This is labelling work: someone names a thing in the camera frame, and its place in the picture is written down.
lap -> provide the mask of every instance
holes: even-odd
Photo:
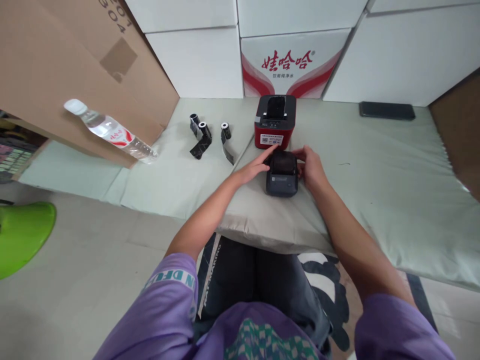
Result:
[[[194,326],[197,339],[234,304],[261,301],[292,319],[319,348],[329,347],[330,322],[296,255],[276,254],[222,236],[214,259],[207,299]]]

tile floor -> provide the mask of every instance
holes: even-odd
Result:
[[[180,228],[175,220],[11,183],[0,199],[50,201],[54,230],[0,280],[0,359],[91,359]],[[422,279],[440,335],[459,360],[480,359],[480,293]]]

cardboard box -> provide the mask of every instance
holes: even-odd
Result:
[[[146,37],[180,97],[244,97],[238,26]]]
[[[241,39],[245,96],[319,99],[350,29]]]
[[[456,177],[480,202],[480,70],[430,105]]]
[[[67,145],[131,167],[136,159],[92,134],[63,108],[77,98],[148,144],[178,95],[116,1],[0,3],[0,109]]]
[[[480,0],[370,0],[367,9],[371,13],[385,13],[472,3],[480,3]]]
[[[236,0],[126,0],[126,3],[144,33],[238,24]]]
[[[353,28],[367,0],[238,0],[242,38]]]
[[[367,15],[323,100],[425,107],[480,66],[480,4]]]

hand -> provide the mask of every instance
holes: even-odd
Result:
[[[242,167],[237,172],[232,174],[232,177],[235,177],[238,181],[238,185],[244,185],[256,177],[259,173],[268,171],[270,166],[265,165],[264,161],[266,158],[270,156],[271,153],[278,147],[278,145],[272,145],[264,152],[261,153],[259,157],[257,157],[252,162],[248,163],[244,167]]]
[[[326,190],[330,187],[320,156],[310,146],[305,145],[292,151],[292,153],[297,159],[304,162],[298,164],[298,174],[300,178],[305,180],[305,186],[311,193]]]

bottle label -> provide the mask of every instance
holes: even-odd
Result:
[[[121,149],[129,145],[134,140],[134,137],[126,128],[119,126],[106,140]]]

